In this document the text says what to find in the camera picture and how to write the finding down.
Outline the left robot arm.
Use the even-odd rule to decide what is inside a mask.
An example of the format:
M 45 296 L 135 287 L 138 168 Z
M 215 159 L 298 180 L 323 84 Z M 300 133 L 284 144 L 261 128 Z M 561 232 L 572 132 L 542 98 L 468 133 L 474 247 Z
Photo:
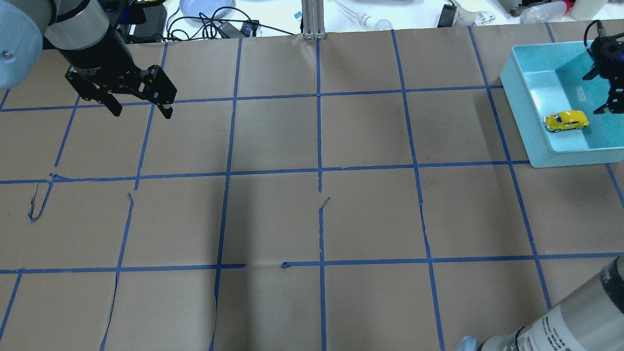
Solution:
M 116 94 L 129 94 L 173 115 L 174 83 L 158 65 L 142 70 L 97 0 L 3 0 L 0 85 L 20 85 L 48 40 L 69 62 L 65 79 L 83 100 L 120 116 Z

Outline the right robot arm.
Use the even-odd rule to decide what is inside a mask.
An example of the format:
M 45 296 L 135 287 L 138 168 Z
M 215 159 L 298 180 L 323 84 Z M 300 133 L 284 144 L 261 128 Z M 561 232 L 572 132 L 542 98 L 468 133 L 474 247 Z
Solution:
M 622 34 L 512 48 L 502 85 L 531 166 L 623 160 Z M 613 259 L 542 317 L 458 351 L 621 351 L 623 257 Z

